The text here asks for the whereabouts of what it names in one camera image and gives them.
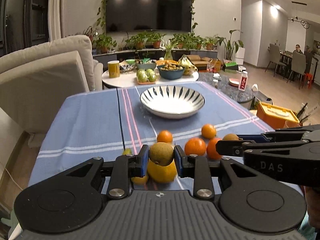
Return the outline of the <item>person's right hand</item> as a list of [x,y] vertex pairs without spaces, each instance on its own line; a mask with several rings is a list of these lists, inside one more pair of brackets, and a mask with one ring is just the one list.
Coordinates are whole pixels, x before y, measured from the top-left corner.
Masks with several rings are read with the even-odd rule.
[[309,224],[319,229],[320,227],[320,196],[311,187],[304,187]]

